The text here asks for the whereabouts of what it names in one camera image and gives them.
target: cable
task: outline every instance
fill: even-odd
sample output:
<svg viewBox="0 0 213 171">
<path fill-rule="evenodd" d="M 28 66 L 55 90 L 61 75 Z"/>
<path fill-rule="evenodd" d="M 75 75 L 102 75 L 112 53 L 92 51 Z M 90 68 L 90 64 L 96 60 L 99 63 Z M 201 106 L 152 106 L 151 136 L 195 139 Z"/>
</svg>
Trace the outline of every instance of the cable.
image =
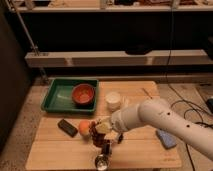
<svg viewBox="0 0 213 171">
<path fill-rule="evenodd" d="M 205 128 L 211 128 L 213 129 L 213 124 L 207 124 L 205 122 L 195 122 L 198 125 L 204 126 Z"/>
<path fill-rule="evenodd" d="M 187 102 L 187 103 L 190 103 L 196 107 L 198 107 L 200 110 L 202 110 L 205 114 L 208 114 L 210 116 L 212 116 L 212 113 L 209 113 L 207 110 L 205 110 L 204 108 L 202 108 L 201 106 L 199 106 L 198 104 L 192 102 L 192 101 L 189 101 L 189 100 L 177 100 L 175 101 L 174 103 L 171 104 L 171 108 L 173 108 L 173 106 L 175 106 L 177 103 L 180 103 L 180 102 Z"/>
<path fill-rule="evenodd" d="M 188 110 L 186 110 L 186 111 L 184 112 L 184 114 L 183 114 L 183 116 L 184 116 L 185 119 L 186 119 L 186 114 L 187 114 L 187 112 L 189 112 L 189 111 L 196 111 L 196 113 L 197 113 L 198 116 L 200 117 L 201 122 L 204 123 L 204 122 L 203 122 L 203 117 L 201 116 L 201 114 L 200 114 L 199 112 L 197 112 L 197 111 L 202 112 L 202 110 L 200 110 L 200 109 L 188 109 Z"/>
<path fill-rule="evenodd" d="M 173 14 L 173 9 L 172 9 L 172 7 L 171 7 L 171 32 L 170 32 L 170 51 L 169 51 L 169 57 L 167 58 L 167 62 L 166 62 L 166 71 L 165 71 L 165 77 L 166 77 L 166 82 L 167 82 L 167 85 L 168 85 L 168 87 L 171 89 L 171 90 L 173 90 L 174 92 L 175 92 L 175 94 L 181 99 L 181 100 L 183 100 L 183 101 L 185 101 L 186 102 L 186 100 L 170 85 L 170 83 L 169 83 L 169 80 L 168 80 L 168 66 L 169 66 L 169 62 L 170 62 L 170 60 L 171 60 L 171 51 L 172 51 L 172 45 L 173 45 L 173 39 L 174 39 L 174 14 Z M 188 149 L 188 145 L 185 143 L 185 145 L 186 145 L 186 150 L 187 150 L 187 154 L 188 154 L 188 156 L 189 156 L 189 160 L 190 160 L 190 163 L 191 163 L 191 166 L 192 166 L 192 169 L 193 169 L 193 171 L 196 171 L 195 170 L 195 166 L 194 166 L 194 162 L 193 162 L 193 160 L 192 160 L 192 157 L 191 157 L 191 154 L 190 154 L 190 152 L 189 152 L 189 149 Z"/>
<path fill-rule="evenodd" d="M 185 143 L 185 145 L 186 145 L 186 151 L 187 151 L 187 154 L 188 154 L 188 156 L 189 156 L 190 163 L 191 163 L 191 165 L 192 165 L 192 170 L 193 170 L 193 171 L 196 171 L 194 162 L 193 162 L 193 160 L 192 160 L 191 153 L 190 153 L 190 151 L 189 151 L 188 144 Z"/>
</svg>

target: white cup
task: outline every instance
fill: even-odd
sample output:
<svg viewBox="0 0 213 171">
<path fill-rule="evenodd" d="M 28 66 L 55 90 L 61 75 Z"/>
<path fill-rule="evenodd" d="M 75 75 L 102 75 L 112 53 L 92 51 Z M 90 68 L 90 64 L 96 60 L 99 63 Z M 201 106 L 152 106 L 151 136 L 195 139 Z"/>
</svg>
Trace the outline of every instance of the white cup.
<svg viewBox="0 0 213 171">
<path fill-rule="evenodd" d="M 105 100 L 109 111 L 114 112 L 121 106 L 121 95 L 116 91 L 112 91 L 106 94 Z"/>
</svg>

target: floor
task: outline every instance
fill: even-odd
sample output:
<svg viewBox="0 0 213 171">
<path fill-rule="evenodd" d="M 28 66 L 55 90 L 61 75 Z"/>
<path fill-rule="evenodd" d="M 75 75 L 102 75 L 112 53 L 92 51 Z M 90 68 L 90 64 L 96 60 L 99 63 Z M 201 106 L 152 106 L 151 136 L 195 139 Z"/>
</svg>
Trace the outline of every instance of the floor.
<svg viewBox="0 0 213 171">
<path fill-rule="evenodd" d="M 172 86 L 187 100 L 206 109 L 205 103 L 196 89 L 195 84 L 172 84 Z M 170 104 L 179 100 L 178 96 L 168 87 L 167 84 L 158 84 L 160 96 L 167 99 Z M 43 114 L 40 104 L 36 101 L 42 101 L 47 91 L 47 86 L 32 86 L 26 98 L 26 101 L 20 111 L 19 117 L 14 128 L 8 138 L 7 144 L 0 156 L 0 171 L 25 171 L 25 163 L 35 137 L 35 133 Z M 178 103 L 174 106 L 174 111 L 183 115 L 184 111 L 189 107 L 184 103 Z M 213 123 L 213 117 L 205 114 L 202 115 L 205 122 Z M 189 112 L 187 119 L 191 121 L 199 121 L 199 117 L 194 112 Z M 182 167 L 179 169 L 161 169 L 161 171 L 191 171 L 192 167 L 186 152 L 185 144 L 176 139 L 178 143 L 178 151 L 182 159 Z M 195 164 L 196 171 L 212 171 L 213 162 L 189 148 L 192 159 Z"/>
</svg>

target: metal pole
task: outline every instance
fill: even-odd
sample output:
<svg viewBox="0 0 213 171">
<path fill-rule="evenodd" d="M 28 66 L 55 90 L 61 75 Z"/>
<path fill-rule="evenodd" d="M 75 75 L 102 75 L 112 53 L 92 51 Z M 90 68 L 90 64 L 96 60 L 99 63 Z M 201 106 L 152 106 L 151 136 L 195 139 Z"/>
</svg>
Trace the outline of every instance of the metal pole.
<svg viewBox="0 0 213 171">
<path fill-rule="evenodd" d="M 27 26 L 26 26 L 25 23 L 24 23 L 24 20 L 23 20 L 21 14 L 20 14 L 20 12 L 19 12 L 19 10 L 18 10 L 18 8 L 17 8 L 15 2 L 14 2 L 13 0 L 11 0 L 11 3 L 12 3 L 12 5 L 13 5 L 13 8 L 14 8 L 14 10 L 15 10 L 17 16 L 18 16 L 18 19 L 19 19 L 19 21 L 20 21 L 20 23 L 21 23 L 21 25 L 22 25 L 22 27 L 23 27 L 23 29 L 24 29 L 24 32 L 25 32 L 25 34 L 27 35 L 27 38 L 28 38 L 28 40 L 29 40 L 29 42 L 30 42 L 30 45 L 31 45 L 31 48 L 32 48 L 33 51 L 35 52 L 35 55 L 36 55 L 36 56 L 39 56 L 38 47 L 37 47 L 37 46 L 35 45 L 35 43 L 33 42 L 33 39 L 32 39 L 32 37 L 31 37 L 31 35 L 30 35 L 28 29 L 27 29 Z M 48 80 L 48 77 L 47 77 L 47 74 L 46 74 L 45 69 L 44 69 L 44 68 L 39 68 L 39 71 L 40 71 L 41 78 L 42 78 L 43 82 L 44 82 L 44 83 L 49 83 L 49 80 Z"/>
</svg>

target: green tray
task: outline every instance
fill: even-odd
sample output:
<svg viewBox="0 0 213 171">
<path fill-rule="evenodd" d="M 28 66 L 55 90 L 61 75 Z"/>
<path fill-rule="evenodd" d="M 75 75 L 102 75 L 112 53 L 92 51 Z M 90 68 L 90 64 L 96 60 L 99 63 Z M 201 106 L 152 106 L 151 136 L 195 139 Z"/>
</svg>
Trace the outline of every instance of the green tray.
<svg viewBox="0 0 213 171">
<path fill-rule="evenodd" d="M 91 105 L 79 107 L 72 101 L 71 93 L 74 86 L 88 83 L 95 89 L 95 99 Z M 41 109 L 50 113 L 94 113 L 98 97 L 98 80 L 95 79 L 65 79 L 56 78 L 42 102 Z"/>
</svg>

